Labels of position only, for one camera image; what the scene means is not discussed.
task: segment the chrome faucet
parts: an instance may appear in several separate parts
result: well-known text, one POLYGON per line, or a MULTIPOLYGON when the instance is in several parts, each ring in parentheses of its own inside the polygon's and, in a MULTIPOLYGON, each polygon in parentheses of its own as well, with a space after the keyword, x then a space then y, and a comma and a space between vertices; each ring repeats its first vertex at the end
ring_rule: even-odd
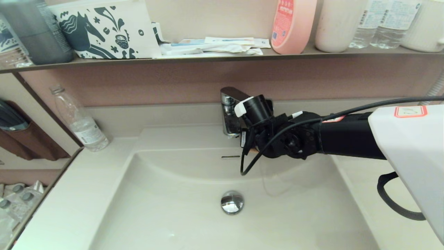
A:
POLYGON ((249 97, 249 95, 233 87, 221 89, 224 134, 231 137, 238 137, 241 134, 241 119, 234 113, 234 107, 249 97))

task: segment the horse illustration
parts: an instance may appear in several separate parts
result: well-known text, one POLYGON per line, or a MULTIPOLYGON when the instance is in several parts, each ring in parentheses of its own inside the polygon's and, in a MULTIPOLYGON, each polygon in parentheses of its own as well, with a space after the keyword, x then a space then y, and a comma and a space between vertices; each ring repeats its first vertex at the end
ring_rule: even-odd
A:
POLYGON ((60 28, 74 50, 88 51, 103 58, 116 59, 116 57, 107 50, 91 44, 88 33, 98 37, 102 42, 105 41, 105 38, 89 22, 86 14, 82 16, 80 12, 77 12, 77 16, 71 15, 67 20, 60 23, 60 28))

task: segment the pink wall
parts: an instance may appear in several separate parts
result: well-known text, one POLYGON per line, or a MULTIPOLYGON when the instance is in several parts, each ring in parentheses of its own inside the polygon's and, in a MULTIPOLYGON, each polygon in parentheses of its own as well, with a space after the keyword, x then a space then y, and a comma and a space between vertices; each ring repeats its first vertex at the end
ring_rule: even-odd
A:
POLYGON ((53 109, 51 85, 62 84, 86 106, 219 102, 237 87, 275 100, 424 95, 444 60, 377 56, 311 60, 77 67, 21 73, 53 109))
POLYGON ((59 169, 0 170, 0 183, 10 185, 21 182, 32 185, 39 180, 44 185, 49 185, 57 178, 59 173, 59 169))

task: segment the white cup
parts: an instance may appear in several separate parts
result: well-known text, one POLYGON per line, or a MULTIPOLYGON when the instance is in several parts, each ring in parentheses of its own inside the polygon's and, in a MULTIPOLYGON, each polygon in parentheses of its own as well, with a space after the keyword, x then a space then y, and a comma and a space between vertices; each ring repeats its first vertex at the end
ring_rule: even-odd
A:
POLYGON ((324 0, 316 31, 316 48, 324 52, 344 52, 355 36, 366 5, 367 0, 324 0))
POLYGON ((424 0, 401 45, 423 52, 444 49, 444 0, 424 0))

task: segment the pink lotion bottle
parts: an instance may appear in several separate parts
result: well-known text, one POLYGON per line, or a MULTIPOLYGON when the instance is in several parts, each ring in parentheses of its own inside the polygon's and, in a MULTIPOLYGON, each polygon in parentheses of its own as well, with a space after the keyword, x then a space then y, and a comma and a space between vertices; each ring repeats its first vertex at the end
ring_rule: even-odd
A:
POLYGON ((300 54, 310 38, 317 0, 279 0, 271 45, 279 54, 300 54))

